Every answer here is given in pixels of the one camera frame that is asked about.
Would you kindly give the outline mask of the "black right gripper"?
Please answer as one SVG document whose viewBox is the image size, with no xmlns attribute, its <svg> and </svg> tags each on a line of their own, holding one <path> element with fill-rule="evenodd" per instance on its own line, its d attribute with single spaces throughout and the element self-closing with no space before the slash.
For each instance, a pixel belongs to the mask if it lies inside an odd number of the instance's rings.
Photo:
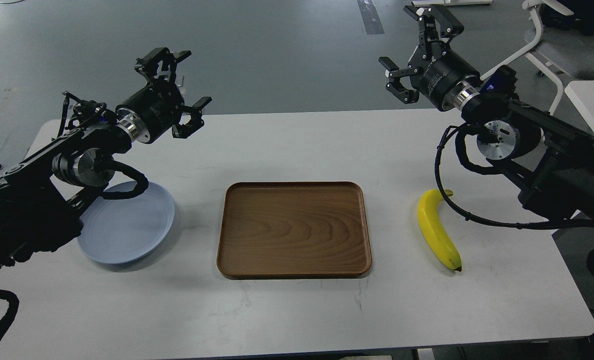
<svg viewBox="0 0 594 360">
<path fill-rule="evenodd" d="M 461 81 L 479 87 L 480 73 L 465 59 L 451 50 L 450 42 L 465 30 L 450 10 L 443 5 L 427 7 L 404 6 L 406 14 L 415 19 L 418 27 L 418 45 L 407 68 L 399 68 L 390 57 L 379 57 L 386 69 L 386 89 L 404 104 L 417 103 L 420 93 L 439 111 L 452 109 L 448 94 Z M 432 62 L 423 73 L 423 65 Z M 410 78 L 411 88 L 402 84 Z"/>
</svg>

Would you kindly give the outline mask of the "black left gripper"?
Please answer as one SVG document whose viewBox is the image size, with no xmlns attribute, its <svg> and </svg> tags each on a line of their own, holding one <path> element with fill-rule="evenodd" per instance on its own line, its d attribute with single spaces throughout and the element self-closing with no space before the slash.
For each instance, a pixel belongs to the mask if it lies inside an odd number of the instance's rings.
<svg viewBox="0 0 594 360">
<path fill-rule="evenodd" d="M 177 88 L 177 66 L 191 55 L 191 50 L 172 52 L 158 47 L 135 59 L 135 71 L 144 77 L 146 86 L 117 105 L 115 112 L 120 119 L 137 117 L 137 141 L 151 144 L 169 128 L 174 138 L 187 139 L 204 126 L 203 109 L 212 97 L 203 96 L 194 105 L 185 105 Z M 190 116 L 185 124 L 180 123 L 182 115 Z"/>
</svg>

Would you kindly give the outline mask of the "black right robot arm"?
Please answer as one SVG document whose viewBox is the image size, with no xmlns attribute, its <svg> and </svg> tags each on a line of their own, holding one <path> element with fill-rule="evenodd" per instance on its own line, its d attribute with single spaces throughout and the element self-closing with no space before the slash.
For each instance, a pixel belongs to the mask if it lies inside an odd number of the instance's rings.
<svg viewBox="0 0 594 360">
<path fill-rule="evenodd" d="M 457 110 L 463 123 L 449 127 L 438 146 L 435 178 L 450 138 L 460 164 L 482 175 L 502 175 L 519 189 L 523 208 L 542 222 L 500 222 L 474 215 L 451 200 L 448 205 L 468 221 L 494 227 L 551 230 L 594 228 L 594 135 L 519 100 L 516 72 L 503 64 L 481 75 L 451 48 L 464 30 L 446 6 L 404 11 L 418 25 L 418 45 L 405 66 L 386 56 L 386 89 L 404 104 L 425 97 L 441 112 Z"/>
</svg>

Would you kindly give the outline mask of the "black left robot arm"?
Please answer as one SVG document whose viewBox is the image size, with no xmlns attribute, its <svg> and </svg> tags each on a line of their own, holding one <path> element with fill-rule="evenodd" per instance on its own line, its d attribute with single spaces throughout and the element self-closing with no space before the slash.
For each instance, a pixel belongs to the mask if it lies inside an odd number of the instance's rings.
<svg viewBox="0 0 594 360">
<path fill-rule="evenodd" d="M 151 144 L 167 130 L 186 139 L 204 126 L 203 109 L 211 98 L 186 105 L 176 83 L 178 64 L 191 54 L 159 47 L 138 58 L 134 68 L 146 84 L 116 109 L 63 92 L 57 136 L 0 175 L 0 269 L 78 237 L 80 218 L 96 199 L 131 199 L 148 189 L 147 177 L 114 154 L 127 153 L 135 141 Z M 19 300 L 3 289 L 0 300 L 7 302 L 1 341 Z"/>
</svg>

